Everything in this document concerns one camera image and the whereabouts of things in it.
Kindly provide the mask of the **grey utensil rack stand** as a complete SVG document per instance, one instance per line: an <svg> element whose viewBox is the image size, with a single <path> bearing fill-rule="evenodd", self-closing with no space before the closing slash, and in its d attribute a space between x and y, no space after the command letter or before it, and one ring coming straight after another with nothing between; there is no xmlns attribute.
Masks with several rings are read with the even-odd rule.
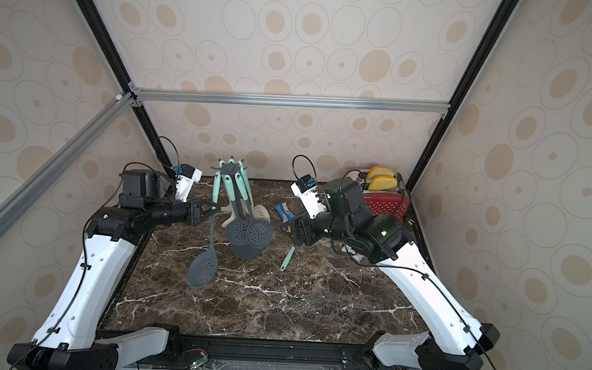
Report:
<svg viewBox="0 0 592 370"><path fill-rule="evenodd" d="M223 159L220 159L219 163L218 163L218 167L215 167L215 170L218 170L220 172L221 180L222 180L224 186L225 186L224 177L226 175L234 176L235 173L239 173L239 168L236 165L234 159L230 159L228 162L224 161ZM241 205L242 196L241 196L241 193L240 193L239 188L237 187L236 183L234 183L234 188L235 188L235 196L236 196L236 202L234 203L234 205L235 205L238 215L241 215L243 218L244 212L243 212L243 206ZM236 245L232 245L230 242L229 242L229 248L230 248L230 251L234 257L237 257L239 259L246 260L246 261L256 258L257 256L259 256L263 252L263 249L252 248L249 245L236 246Z"/></svg>

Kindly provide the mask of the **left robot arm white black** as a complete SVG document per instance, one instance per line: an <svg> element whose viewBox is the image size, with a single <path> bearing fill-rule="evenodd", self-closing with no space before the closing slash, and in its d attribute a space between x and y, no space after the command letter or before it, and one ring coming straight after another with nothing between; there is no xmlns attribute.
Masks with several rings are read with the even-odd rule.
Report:
<svg viewBox="0 0 592 370"><path fill-rule="evenodd" d="M146 327L98 339L103 312L131 258L158 226L196 226L221 209L217 202L190 196L201 171L187 164L174 169L170 188L162 174L125 168L115 206L100 207L82 231L83 252L57 304L28 343L12 346L7 362L13 370L119 370L154 355L179 355L178 328Z"/></svg>

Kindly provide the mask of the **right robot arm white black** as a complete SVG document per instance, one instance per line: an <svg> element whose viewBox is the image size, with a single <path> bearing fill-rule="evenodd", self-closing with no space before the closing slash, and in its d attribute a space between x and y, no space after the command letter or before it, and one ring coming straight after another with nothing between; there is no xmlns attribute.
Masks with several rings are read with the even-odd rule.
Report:
<svg viewBox="0 0 592 370"><path fill-rule="evenodd" d="M372 213L361 186L348 177L319 187L305 175L291 190L305 208L281 226L294 245L341 239L350 248L350 257L361 255L368 267L385 273L428 326L416 335L377 333L369 343L369 362L378 368L482 369L488 351L500 338L499 331L457 302L395 215Z"/></svg>

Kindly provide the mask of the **cream skimmer mint handle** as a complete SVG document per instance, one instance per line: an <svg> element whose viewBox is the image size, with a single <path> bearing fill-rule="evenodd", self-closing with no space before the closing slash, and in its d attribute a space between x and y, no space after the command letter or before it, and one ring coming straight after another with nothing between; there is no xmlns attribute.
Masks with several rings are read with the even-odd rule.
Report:
<svg viewBox="0 0 592 370"><path fill-rule="evenodd" d="M252 188L250 186L250 182L249 182L249 178L247 176L247 172L245 167L241 166L241 175L244 179L244 183L247 189L247 193L248 193L248 197L250 199L251 202L251 206L252 206L252 211L253 211L253 215L257 220L261 220L261 221L267 221L270 222L271 218L269 215L269 212L267 210L267 208L263 205L256 205L253 199L253 194L252 194Z"/></svg>
<svg viewBox="0 0 592 370"><path fill-rule="evenodd" d="M227 220L223 221L223 223L221 224L223 229L226 229L227 226L229 226L234 220L236 220L234 209L235 208L232 202L228 203L226 206L222 208L221 212L227 213L229 215L229 218L227 218Z"/></svg>

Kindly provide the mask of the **grey skimmer mint handle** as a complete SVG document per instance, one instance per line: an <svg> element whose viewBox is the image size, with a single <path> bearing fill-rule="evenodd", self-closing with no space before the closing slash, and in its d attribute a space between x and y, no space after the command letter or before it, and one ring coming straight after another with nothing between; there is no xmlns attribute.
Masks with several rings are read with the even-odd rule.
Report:
<svg viewBox="0 0 592 370"><path fill-rule="evenodd" d="M242 199L245 201L249 211L249 221L240 219L241 232L243 232L243 239L247 245L252 248L264 249L273 239L273 227L267 221L257 220L254 217L251 202L249 200L249 193L241 173L235 174L235 181L241 193Z"/></svg>

